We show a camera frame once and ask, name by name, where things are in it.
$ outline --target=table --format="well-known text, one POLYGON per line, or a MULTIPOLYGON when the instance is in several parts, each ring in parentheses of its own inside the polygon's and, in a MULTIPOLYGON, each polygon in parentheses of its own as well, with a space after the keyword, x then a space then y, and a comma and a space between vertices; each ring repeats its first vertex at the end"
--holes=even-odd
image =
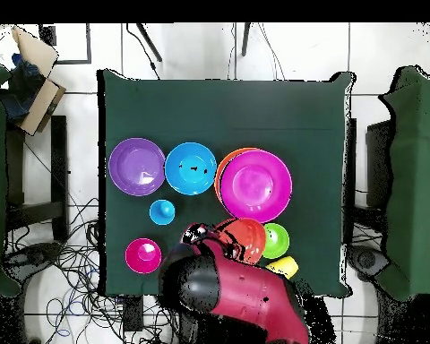
MULTIPOLYGON (((229 218, 213 187, 196 196, 179 194, 167 182, 144 197, 117 189, 109 177, 108 157, 122 140, 142 137, 165 154, 179 143, 199 142, 213 151, 217 162, 246 146, 278 155, 294 181, 289 206, 274 220, 290 234, 287 255, 299 265, 293 280, 306 294, 345 297, 348 289, 340 282, 341 190, 348 121, 344 100, 352 76, 341 73, 332 79, 134 81, 99 72, 99 129, 106 139, 105 150, 99 144, 105 159, 99 165, 99 217, 106 213, 105 259, 101 255, 106 294, 159 293, 157 271, 139 275, 125 264, 125 249, 135 238, 155 240, 166 256, 190 223, 229 218), (150 220, 150 205, 158 199, 176 206, 176 218, 168 226, 150 220)), ((260 265, 268 262, 262 259, 260 265)))

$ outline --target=purple plate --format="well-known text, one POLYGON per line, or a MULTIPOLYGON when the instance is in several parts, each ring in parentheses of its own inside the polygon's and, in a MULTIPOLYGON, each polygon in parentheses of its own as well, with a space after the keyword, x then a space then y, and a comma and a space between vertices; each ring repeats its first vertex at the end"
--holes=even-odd
POLYGON ((120 142, 113 149, 108 171, 121 191, 144 196, 158 190, 164 182, 165 161, 166 156, 154 142, 132 138, 120 142))

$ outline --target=orange plate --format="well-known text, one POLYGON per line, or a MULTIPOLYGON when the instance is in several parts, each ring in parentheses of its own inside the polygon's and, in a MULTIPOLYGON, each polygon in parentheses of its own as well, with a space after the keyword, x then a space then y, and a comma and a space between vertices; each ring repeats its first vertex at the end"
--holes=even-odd
POLYGON ((240 260, 237 257, 238 261, 251 265, 260 261, 266 246, 266 230, 259 221, 248 218, 228 219, 219 223, 216 228, 219 228, 219 239, 222 242, 233 243, 231 236, 234 236, 236 241, 245 248, 244 259, 240 260))
POLYGON ((217 173, 215 174, 215 182, 213 186, 215 187, 215 193, 219 201, 221 202, 221 195, 219 194, 219 179, 221 177, 221 173, 223 172, 225 166, 237 155, 244 153, 246 151, 255 151, 258 148, 241 148, 234 151, 231 151, 219 164, 217 168, 217 173))

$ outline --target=cardboard box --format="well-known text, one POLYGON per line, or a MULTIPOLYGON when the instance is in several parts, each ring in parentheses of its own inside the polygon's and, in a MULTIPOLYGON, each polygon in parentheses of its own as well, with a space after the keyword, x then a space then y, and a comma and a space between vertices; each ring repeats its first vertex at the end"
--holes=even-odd
POLYGON ((17 125, 33 135, 36 131, 43 131, 57 103, 64 95, 65 88, 48 79, 57 60, 57 52, 51 46, 17 26, 13 27, 13 37, 22 58, 36 65, 40 73, 47 78, 33 101, 29 114, 17 125))

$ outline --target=white tile floor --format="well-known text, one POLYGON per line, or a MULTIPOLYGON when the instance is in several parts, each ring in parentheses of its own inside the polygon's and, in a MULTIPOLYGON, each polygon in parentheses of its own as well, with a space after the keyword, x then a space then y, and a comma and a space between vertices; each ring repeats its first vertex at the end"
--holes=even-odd
MULTIPOLYGON (((230 78, 234 77, 234 57, 228 69, 229 53, 234 44, 231 23, 149 24, 146 28, 163 57, 163 63, 157 64, 162 79, 227 79, 228 71, 230 78)), ((376 95, 388 91, 395 70, 400 66, 421 65, 430 74, 430 23, 265 23, 264 28, 280 60, 285 78, 329 80, 336 72, 347 70, 357 75, 351 100, 352 117, 357 119, 357 189, 365 190, 366 128, 390 117, 376 95)), ((29 29, 38 30, 35 25, 30 25, 29 29)), ((56 25, 56 33, 59 31, 64 34, 57 38, 62 44, 70 41, 76 45, 75 35, 80 35, 80 29, 80 25, 73 28, 56 25)), ((243 23, 238 23, 237 79, 272 80, 275 76, 272 54, 258 24, 251 28, 245 57, 240 55, 243 29, 243 23)), ((138 34, 133 24, 130 24, 130 31, 138 34)), ((69 51, 67 45, 56 47, 56 50, 58 48, 61 56, 69 51)), ((52 80, 67 88, 55 114, 67 116, 69 186, 73 197, 70 200, 71 217, 76 215, 75 205, 83 206, 99 193, 96 70, 109 68, 130 78, 156 78, 139 42, 126 33, 125 24, 91 24, 90 48, 91 64, 56 65, 50 75, 52 80)), ((156 62, 150 50, 147 50, 156 62)), ((277 76, 281 78, 280 69, 277 70, 277 76)), ((43 133, 28 136, 26 141, 50 168, 50 125, 43 133)), ((48 201, 49 173, 28 150, 24 162, 26 202, 48 201)), ((356 202, 366 204, 365 195, 357 193, 356 202)), ((93 207, 83 212, 85 219, 97 216, 97 203, 92 204, 93 207)), ((17 237, 22 233, 23 230, 20 230, 14 234, 17 237)), ((31 244, 51 239, 48 225, 35 225, 23 241, 31 244)), ((82 234, 74 236, 71 243, 84 244, 82 234)), ((353 295, 344 300, 325 298, 338 343, 374 344, 378 311, 373 286, 362 283, 350 268, 346 274, 353 295)), ((47 301, 53 297, 62 297, 67 289, 65 278, 55 268, 35 276, 25 305, 29 335, 47 340, 53 334, 54 328, 44 315, 47 301)), ((146 302, 152 302, 152 299, 147 298, 146 302)), ((67 321, 69 324, 64 322, 60 328, 71 329, 76 337, 83 330, 88 317, 71 315, 67 321)), ((118 323, 115 328, 121 330, 118 323)), ((137 335, 133 337, 135 342, 139 338, 137 335)), ((73 344, 72 335, 56 335, 51 344, 73 344)), ((110 329, 102 329, 91 323, 78 344, 122 342, 110 329)))

